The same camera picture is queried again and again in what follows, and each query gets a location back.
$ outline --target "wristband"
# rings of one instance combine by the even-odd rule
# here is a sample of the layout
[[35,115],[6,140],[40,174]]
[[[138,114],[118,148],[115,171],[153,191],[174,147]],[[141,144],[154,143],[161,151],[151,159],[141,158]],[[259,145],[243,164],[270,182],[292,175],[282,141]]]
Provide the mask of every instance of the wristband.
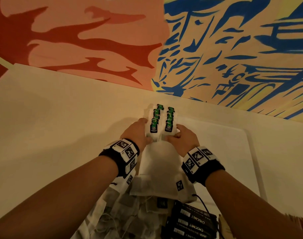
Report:
[[115,161],[118,177],[126,178],[137,164],[139,148],[130,139],[122,139],[107,145],[99,156],[107,156]]
[[203,186],[211,173],[225,170],[217,157],[205,146],[191,149],[185,155],[181,168],[191,183],[198,182]]

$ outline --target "white countertop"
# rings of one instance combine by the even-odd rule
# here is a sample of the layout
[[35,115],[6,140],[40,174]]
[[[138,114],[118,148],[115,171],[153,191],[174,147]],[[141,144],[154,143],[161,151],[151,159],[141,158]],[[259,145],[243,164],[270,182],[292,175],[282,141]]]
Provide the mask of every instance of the white countertop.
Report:
[[0,217],[97,156],[151,103],[244,129],[261,197],[303,217],[303,123],[18,64],[0,79]]

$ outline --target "finger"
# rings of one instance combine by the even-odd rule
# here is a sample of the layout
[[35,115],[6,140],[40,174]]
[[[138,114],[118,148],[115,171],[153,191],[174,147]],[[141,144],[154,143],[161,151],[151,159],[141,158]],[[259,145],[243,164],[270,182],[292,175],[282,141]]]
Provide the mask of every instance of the finger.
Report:
[[184,125],[181,125],[181,124],[177,124],[177,128],[180,130],[180,131],[184,131],[184,130],[187,130],[188,128],[186,128]]
[[142,118],[138,119],[138,122],[147,123],[148,120],[146,118],[142,117]]
[[176,138],[181,138],[181,132],[176,133],[176,134],[174,135],[174,137],[176,137]]
[[151,144],[153,142],[151,137],[146,137],[146,144]]
[[179,139],[179,138],[176,138],[176,137],[171,136],[171,135],[165,136],[165,141],[171,143],[173,146],[175,146],[175,145],[177,144],[178,139]]

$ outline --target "mural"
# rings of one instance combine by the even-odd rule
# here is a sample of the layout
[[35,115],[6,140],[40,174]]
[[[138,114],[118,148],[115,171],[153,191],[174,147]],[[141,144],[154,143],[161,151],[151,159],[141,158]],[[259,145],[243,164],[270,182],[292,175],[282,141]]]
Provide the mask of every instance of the mural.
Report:
[[0,0],[0,63],[303,122],[303,0]]

